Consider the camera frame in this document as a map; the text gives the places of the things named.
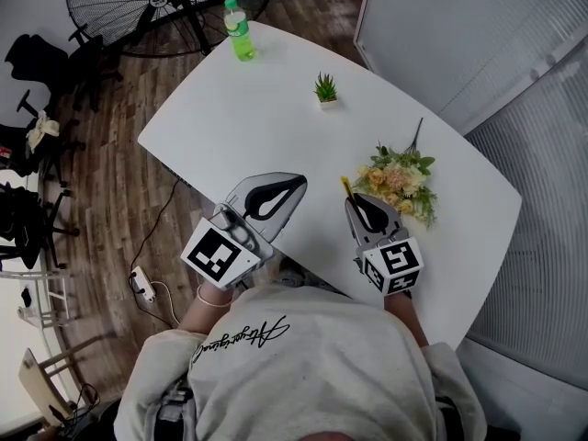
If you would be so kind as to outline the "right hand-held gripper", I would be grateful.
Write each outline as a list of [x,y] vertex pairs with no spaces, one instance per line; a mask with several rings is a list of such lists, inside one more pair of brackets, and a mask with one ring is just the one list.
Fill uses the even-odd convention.
[[424,261],[400,214],[379,198],[354,193],[345,199],[345,215],[356,240],[360,273],[383,295],[409,292]]

